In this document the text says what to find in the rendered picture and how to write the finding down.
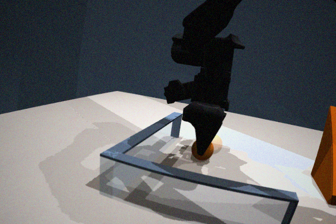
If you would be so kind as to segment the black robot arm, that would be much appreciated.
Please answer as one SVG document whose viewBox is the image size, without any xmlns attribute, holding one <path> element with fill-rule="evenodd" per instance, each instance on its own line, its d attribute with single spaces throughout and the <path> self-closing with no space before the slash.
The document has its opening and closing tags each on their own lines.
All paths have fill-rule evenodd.
<svg viewBox="0 0 336 224">
<path fill-rule="evenodd" d="M 231 72 L 234 49 L 245 49 L 238 36 L 216 37 L 226 28 L 242 0 L 207 0 L 183 20 L 183 33 L 172 37 L 171 57 L 178 64 Z M 191 99 L 198 101 L 198 75 L 194 81 L 169 81 L 164 87 L 167 104 Z"/>
</svg>

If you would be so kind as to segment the clear low l-shaped wall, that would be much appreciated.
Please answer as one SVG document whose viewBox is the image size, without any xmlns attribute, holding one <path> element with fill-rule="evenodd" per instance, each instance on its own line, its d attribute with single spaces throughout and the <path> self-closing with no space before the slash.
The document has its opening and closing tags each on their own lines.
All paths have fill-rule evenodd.
<svg viewBox="0 0 336 224">
<path fill-rule="evenodd" d="M 125 155 L 154 162 L 179 137 L 181 116 Z M 287 224 L 295 203 L 208 187 L 100 156 L 100 193 L 191 224 Z"/>
</svg>

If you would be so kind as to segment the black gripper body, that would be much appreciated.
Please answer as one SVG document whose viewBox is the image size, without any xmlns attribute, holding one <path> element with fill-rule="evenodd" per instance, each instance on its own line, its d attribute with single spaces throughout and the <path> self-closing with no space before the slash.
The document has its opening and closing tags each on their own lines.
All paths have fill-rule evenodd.
<svg viewBox="0 0 336 224">
<path fill-rule="evenodd" d="M 228 111 L 227 98 L 231 72 L 200 68 L 197 79 L 198 101 L 194 100 L 183 109 L 182 120 L 209 127 L 220 128 L 224 111 Z"/>
</svg>

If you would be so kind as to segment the dark grey l-shaped wall top trim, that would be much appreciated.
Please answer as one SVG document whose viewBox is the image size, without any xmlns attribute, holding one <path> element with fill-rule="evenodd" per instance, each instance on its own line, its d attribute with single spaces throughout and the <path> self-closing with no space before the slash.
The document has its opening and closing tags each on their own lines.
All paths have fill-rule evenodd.
<svg viewBox="0 0 336 224">
<path fill-rule="evenodd" d="M 208 187 L 210 186 L 213 188 L 228 190 L 237 193 L 243 193 L 247 195 L 254 195 L 258 197 L 295 203 L 292 213 L 287 222 L 287 224 L 290 224 L 299 202 L 296 192 L 286 190 L 284 191 L 275 188 L 263 187 L 218 177 L 212 177 L 209 175 L 186 171 L 178 169 L 176 167 L 166 166 L 137 157 L 125 155 L 126 152 L 143 142 L 145 139 L 148 139 L 150 136 L 152 136 L 180 116 L 182 119 L 182 115 L 182 113 L 173 112 L 163 119 L 157 121 L 156 123 L 141 130 L 140 132 L 128 137 L 124 141 L 119 142 L 112 148 L 109 148 L 108 150 L 102 152 L 100 156 L 122 164 L 137 167 L 139 169 L 147 170 L 167 177 L 176 178 L 183 181 L 189 181 L 191 183 L 205 185 Z"/>
</svg>

